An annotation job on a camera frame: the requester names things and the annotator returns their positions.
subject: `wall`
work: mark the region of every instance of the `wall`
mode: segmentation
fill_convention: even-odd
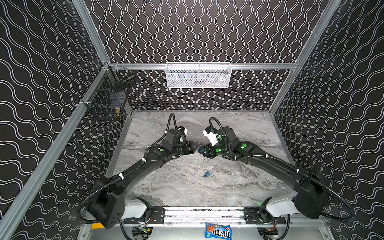
[[[384,1],[343,0],[275,115],[296,164],[354,207],[331,221],[337,240],[384,239],[383,36]],[[325,210],[347,211],[335,197]]]
[[[293,63],[328,0],[86,0],[113,63]],[[269,110],[286,70],[236,70],[228,89],[168,89],[139,71],[138,110]]]
[[[2,218],[102,63],[71,0],[0,6]],[[76,207],[106,172],[123,124],[85,114],[12,239],[76,239]]]
[[[318,1],[85,1],[112,62],[294,62]]]
[[[289,70],[232,71],[228,88],[168,88],[164,71],[137,71],[128,90],[136,110],[269,110]],[[120,70],[119,76],[126,71]]]
[[[69,0],[0,0],[0,218],[98,74]]]

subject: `white wire basket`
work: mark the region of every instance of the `white wire basket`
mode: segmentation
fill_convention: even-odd
[[[227,88],[230,63],[166,63],[169,88]]]

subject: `blue candy bag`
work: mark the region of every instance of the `blue candy bag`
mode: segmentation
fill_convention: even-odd
[[[214,223],[205,223],[205,238],[232,239],[232,229],[230,226],[222,226]]]

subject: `blue padlock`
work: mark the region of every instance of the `blue padlock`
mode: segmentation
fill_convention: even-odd
[[[203,176],[203,178],[206,178],[206,177],[213,177],[215,174],[214,173],[210,173],[210,172],[206,172]]]

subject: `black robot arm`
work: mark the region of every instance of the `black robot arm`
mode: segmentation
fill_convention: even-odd
[[[169,129],[171,119],[175,128]],[[169,116],[166,131],[155,143],[147,147],[144,157],[135,164],[111,178],[100,177],[94,185],[93,192],[86,197],[77,209],[76,218],[82,223],[100,222],[105,228],[113,227],[123,216],[125,204],[124,195],[129,192],[141,179],[152,171],[162,167],[170,160],[182,155],[193,154],[197,145],[186,141],[184,127],[176,126],[174,114]],[[96,219],[84,219],[80,212],[86,209]]]
[[[212,121],[217,122],[219,125],[218,129],[213,127]],[[267,213],[269,218],[286,214],[286,212],[280,214],[279,210],[286,210],[286,208],[276,207],[276,205],[284,203],[284,207],[289,207],[287,201],[291,201],[294,204],[293,212],[291,213],[298,211],[313,219],[323,215],[342,222],[349,222],[354,219],[354,212],[349,203],[334,190],[323,184],[324,176],[322,172],[297,167],[265,152],[254,143],[249,141],[241,142],[232,128],[228,126],[222,127],[216,118],[210,118],[210,125],[203,133],[211,142],[198,148],[199,153],[205,157],[214,158],[222,155],[229,160],[241,161],[258,167],[282,180],[297,193],[291,199],[287,198],[284,201],[279,202],[273,199],[265,201],[262,207],[271,213],[273,212],[273,216]],[[329,194],[334,194],[348,208],[348,217],[341,218],[322,212]]]

